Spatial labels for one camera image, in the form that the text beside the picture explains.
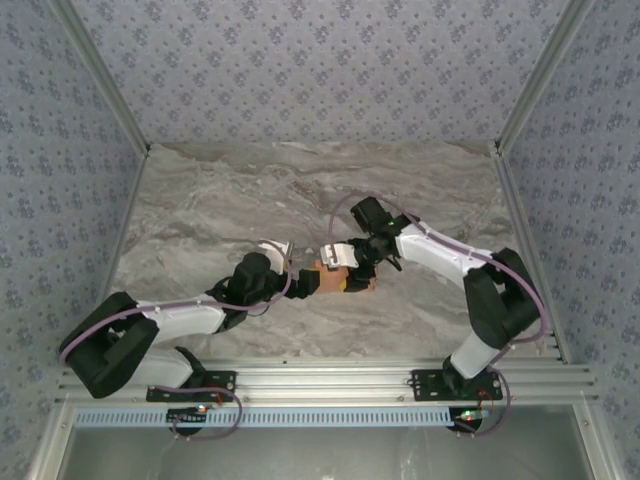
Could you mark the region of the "wide aluminium frame rail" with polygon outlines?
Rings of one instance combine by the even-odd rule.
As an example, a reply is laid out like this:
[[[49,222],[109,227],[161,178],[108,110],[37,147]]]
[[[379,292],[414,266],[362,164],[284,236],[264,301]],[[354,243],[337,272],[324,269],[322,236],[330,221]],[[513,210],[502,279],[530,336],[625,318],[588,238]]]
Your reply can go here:
[[[394,406],[412,403],[410,372],[438,361],[348,359],[221,360],[208,370],[237,373],[236,393],[248,406]],[[515,406],[592,403],[602,398],[594,372],[547,359],[514,359],[497,369]]]

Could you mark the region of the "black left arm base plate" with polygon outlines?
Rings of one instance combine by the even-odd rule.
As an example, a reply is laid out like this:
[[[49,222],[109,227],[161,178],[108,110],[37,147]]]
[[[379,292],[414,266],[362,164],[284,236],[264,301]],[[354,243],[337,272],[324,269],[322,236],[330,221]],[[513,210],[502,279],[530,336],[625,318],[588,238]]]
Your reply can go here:
[[[146,393],[147,402],[168,403],[228,403],[233,402],[227,393],[219,389],[235,392],[237,373],[235,371],[199,371],[193,373],[176,392],[149,387]]]

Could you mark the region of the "grey metal sheet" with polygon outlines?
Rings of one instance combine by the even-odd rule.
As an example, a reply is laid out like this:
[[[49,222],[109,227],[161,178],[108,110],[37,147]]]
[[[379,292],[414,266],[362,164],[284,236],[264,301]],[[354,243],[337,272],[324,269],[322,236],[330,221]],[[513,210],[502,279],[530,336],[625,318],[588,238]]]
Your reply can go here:
[[[177,441],[164,429],[79,429],[59,480],[594,480],[563,428],[480,439],[438,428],[240,429]]]

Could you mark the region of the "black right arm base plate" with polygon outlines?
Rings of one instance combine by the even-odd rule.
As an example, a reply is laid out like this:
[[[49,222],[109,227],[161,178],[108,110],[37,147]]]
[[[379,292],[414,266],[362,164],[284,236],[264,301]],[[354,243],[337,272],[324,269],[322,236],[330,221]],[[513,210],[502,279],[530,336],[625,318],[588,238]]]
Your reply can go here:
[[[486,370],[473,379],[464,379],[455,370],[417,369],[410,372],[407,384],[412,388],[414,400],[418,402],[504,398],[498,374]]]

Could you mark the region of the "salmon pink paper box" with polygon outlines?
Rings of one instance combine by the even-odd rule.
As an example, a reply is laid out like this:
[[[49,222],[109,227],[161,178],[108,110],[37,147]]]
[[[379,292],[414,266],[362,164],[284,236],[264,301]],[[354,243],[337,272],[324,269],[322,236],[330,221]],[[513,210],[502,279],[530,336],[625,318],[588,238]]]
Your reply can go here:
[[[373,277],[368,280],[366,286],[356,286],[349,280],[351,271],[348,268],[342,267],[335,270],[326,268],[319,259],[314,261],[313,267],[320,271],[320,287],[316,291],[317,294],[329,294],[329,293],[359,293],[366,291],[373,291],[376,288],[378,280],[378,267],[374,268]],[[340,291],[340,283],[345,280],[347,286],[345,291]]]

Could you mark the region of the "aluminium lower frame rail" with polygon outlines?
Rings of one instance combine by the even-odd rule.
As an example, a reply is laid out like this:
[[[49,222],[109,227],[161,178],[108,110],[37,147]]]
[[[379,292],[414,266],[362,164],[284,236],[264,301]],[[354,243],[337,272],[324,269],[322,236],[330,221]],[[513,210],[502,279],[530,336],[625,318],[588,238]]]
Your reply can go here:
[[[73,430],[75,408],[56,403],[31,464],[27,480],[57,480]]]
[[[604,425],[595,415],[595,407],[586,403],[573,406],[580,437],[594,480],[617,480],[605,438]]]

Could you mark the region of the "aluminium frame post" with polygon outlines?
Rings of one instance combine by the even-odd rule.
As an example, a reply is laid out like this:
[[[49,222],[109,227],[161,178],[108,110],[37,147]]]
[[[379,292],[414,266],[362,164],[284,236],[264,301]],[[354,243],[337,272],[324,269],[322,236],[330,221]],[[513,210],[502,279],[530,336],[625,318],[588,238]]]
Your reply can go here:
[[[505,157],[524,128],[596,0],[568,0],[495,140]]]
[[[47,0],[125,136],[143,158],[148,143],[72,0]]]

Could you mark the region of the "thin aluminium side rail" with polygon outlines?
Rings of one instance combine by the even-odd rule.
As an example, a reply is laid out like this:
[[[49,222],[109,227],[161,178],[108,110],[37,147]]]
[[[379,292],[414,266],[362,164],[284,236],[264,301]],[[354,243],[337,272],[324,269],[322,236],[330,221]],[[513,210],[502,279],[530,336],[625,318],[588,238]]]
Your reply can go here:
[[[131,187],[129,189],[129,194],[124,206],[123,214],[119,221],[117,235],[115,237],[115,241],[112,244],[112,248],[110,251],[109,260],[107,263],[106,275],[103,278],[103,281],[98,290],[97,300],[91,306],[91,308],[86,312],[87,315],[90,315],[107,298],[107,296],[111,291],[111,287],[113,285],[114,278],[118,269],[119,259],[122,254],[123,246],[127,237],[127,232],[128,232],[132,212],[135,208],[135,203],[139,193],[141,180],[142,180],[145,166],[149,157],[149,151],[150,149],[147,149],[140,156],[140,161],[136,168],[135,174],[133,176]]]

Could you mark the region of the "black controller board with LEDs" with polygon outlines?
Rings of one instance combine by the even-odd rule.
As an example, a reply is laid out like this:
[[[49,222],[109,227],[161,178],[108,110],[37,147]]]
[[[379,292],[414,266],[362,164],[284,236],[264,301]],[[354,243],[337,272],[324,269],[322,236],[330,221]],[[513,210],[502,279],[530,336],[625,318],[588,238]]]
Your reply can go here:
[[[450,416],[453,421],[451,430],[468,434],[475,433],[489,415],[490,412],[487,409],[479,407],[451,408]]]
[[[208,408],[203,405],[171,408],[165,415],[165,422],[168,424],[202,424],[206,421]]]

